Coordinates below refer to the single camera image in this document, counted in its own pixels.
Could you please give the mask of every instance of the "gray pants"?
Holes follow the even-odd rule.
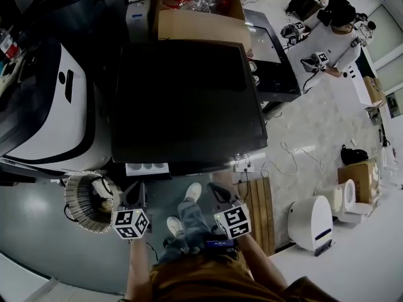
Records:
[[[199,253],[205,248],[203,236],[211,234],[202,211],[193,198],[186,198],[182,201],[178,206],[178,213],[183,231],[178,232],[176,238],[167,238],[169,244],[165,247],[165,253],[157,265],[171,262],[184,254]]]

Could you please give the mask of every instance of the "black bag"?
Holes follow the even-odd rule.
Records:
[[[356,164],[357,162],[368,160],[368,154],[364,150],[346,148],[344,144],[340,154],[341,160],[345,165]]]

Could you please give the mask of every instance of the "black monitor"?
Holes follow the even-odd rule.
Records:
[[[167,162],[178,174],[267,146],[239,43],[159,40],[123,47],[112,125],[115,162]]]

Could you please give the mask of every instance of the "brown shirt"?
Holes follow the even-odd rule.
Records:
[[[337,301],[307,277],[276,294],[254,282],[243,265],[226,256],[211,259],[204,255],[187,255],[153,267],[150,279],[153,301],[157,302]]]

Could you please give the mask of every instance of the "bottle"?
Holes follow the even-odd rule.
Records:
[[[6,54],[10,60],[14,60],[21,54],[21,49],[13,40],[7,30],[0,28],[0,50]]]

